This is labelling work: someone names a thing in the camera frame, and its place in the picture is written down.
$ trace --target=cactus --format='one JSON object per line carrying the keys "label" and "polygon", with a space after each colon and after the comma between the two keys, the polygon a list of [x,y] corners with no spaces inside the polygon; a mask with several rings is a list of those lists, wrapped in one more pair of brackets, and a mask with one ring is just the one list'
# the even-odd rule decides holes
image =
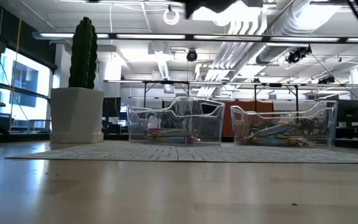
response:
{"label": "cactus", "polygon": [[95,79],[96,59],[98,55],[97,41],[94,26],[89,18],[84,19],[77,25],[71,48],[71,67],[69,87],[82,87],[93,89]]}
{"label": "cactus", "polygon": [[88,68],[88,79],[87,79],[87,88],[93,89],[94,79],[96,78],[96,60],[98,59],[98,35],[95,32],[94,26],[92,26],[92,42],[91,42],[91,55],[89,56],[89,68]]}

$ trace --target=clear plastic bin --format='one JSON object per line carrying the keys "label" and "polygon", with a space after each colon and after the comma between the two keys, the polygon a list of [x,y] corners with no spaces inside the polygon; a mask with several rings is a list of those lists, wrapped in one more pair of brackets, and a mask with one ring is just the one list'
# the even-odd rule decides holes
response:
{"label": "clear plastic bin", "polygon": [[219,145],[224,103],[181,96],[168,108],[127,106],[129,140],[174,146]]}
{"label": "clear plastic bin", "polygon": [[335,139],[337,101],[306,111],[256,113],[231,106],[234,142],[253,146],[324,147]]}

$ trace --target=gray rug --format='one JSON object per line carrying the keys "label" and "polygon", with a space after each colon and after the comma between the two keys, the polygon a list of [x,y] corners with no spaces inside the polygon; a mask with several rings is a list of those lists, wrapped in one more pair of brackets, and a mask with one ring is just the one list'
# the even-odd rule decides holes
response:
{"label": "gray rug", "polygon": [[300,162],[358,163],[358,154],[329,149],[222,146],[178,147],[105,141],[8,159],[78,159],[102,161]]}

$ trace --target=camera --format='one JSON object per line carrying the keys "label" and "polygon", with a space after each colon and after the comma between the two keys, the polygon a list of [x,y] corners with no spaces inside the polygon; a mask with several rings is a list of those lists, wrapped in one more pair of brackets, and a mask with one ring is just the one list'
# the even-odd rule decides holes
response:
{"label": "camera", "polygon": [[194,62],[197,60],[197,53],[196,50],[191,49],[189,50],[189,52],[187,53],[187,57],[186,57],[188,62]]}

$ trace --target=wooden floor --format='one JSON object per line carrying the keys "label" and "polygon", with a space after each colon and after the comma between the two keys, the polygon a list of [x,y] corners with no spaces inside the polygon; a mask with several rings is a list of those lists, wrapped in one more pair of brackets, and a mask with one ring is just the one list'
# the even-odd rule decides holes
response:
{"label": "wooden floor", "polygon": [[4,159],[61,147],[0,145],[0,223],[358,223],[354,164]]}

